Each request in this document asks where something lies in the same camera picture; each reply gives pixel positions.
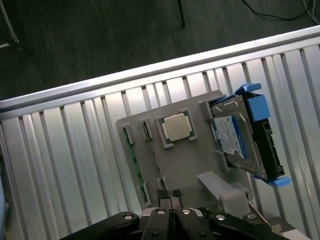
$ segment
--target metal slats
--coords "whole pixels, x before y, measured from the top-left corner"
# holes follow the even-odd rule
[[[121,210],[119,203],[125,202],[125,195],[104,108],[100,97],[87,100],[84,104],[92,139],[92,152],[96,159],[96,170],[104,195],[106,211],[108,216],[112,216]]]
[[[3,120],[3,182],[13,208],[7,239],[56,240],[121,211],[141,213],[117,120],[217,89],[230,95],[243,83],[262,84],[257,93],[267,99],[277,153],[292,178],[276,190],[251,180],[255,201],[265,216],[281,215],[320,239],[315,43],[319,37],[137,78],[80,93],[85,100],[72,104],[61,98],[48,102],[51,109],[26,113],[34,109],[28,106]]]
[[[119,168],[126,200],[126,202],[120,202],[119,206],[122,211],[129,210],[139,214],[141,212],[141,207],[131,179],[125,154],[122,150],[118,131],[116,129],[117,120],[127,116],[126,108],[129,106],[125,107],[125,104],[126,103],[124,102],[121,92],[105,96],[106,118],[110,129],[110,138],[112,146],[115,148],[116,163]]]
[[[266,66],[268,68],[270,85],[272,86],[275,103],[277,105],[275,109],[277,110],[279,133],[281,134],[284,147],[283,150],[286,154],[296,199],[299,204],[300,218],[303,222],[305,232],[310,236],[310,229],[314,229],[314,233],[317,231],[314,218],[312,217],[312,208],[315,207],[316,210],[317,206],[311,206],[310,201],[310,195],[315,194],[315,189],[312,183],[310,168],[304,151],[303,140],[295,115],[295,109],[291,99],[292,96],[289,91],[281,56],[275,55],[273,57],[267,57]],[[291,206],[291,203],[292,199],[287,198],[286,201],[283,201],[283,205]],[[294,221],[294,219],[288,218],[288,216],[287,219],[288,221]]]
[[[195,97],[207,92],[204,77],[202,73],[196,73],[186,76],[188,88],[190,89],[191,97]]]
[[[70,138],[73,166],[79,181],[86,217],[91,225],[105,219],[107,212],[81,104],[65,106],[64,114],[64,127]]]
[[[43,112],[42,125],[45,128],[45,139],[58,186],[66,226],[68,232],[73,233],[86,227],[88,219],[84,210],[61,109],[57,107],[45,110]]]
[[[187,99],[184,81],[181,77],[166,81],[171,103]]]
[[[68,230],[40,115],[38,113],[28,114],[24,115],[22,119],[49,235],[52,238],[66,236]]]
[[[18,117],[8,119],[2,122],[4,137],[8,145],[8,154],[13,161],[10,163],[12,167],[15,187],[17,188],[21,215],[24,221],[26,232],[31,239],[46,239],[46,230],[44,226],[43,214],[41,213],[41,205],[39,204],[39,191],[33,179],[32,166],[30,166],[30,155],[27,153],[28,146],[25,146],[23,136],[24,129],[21,128]]]

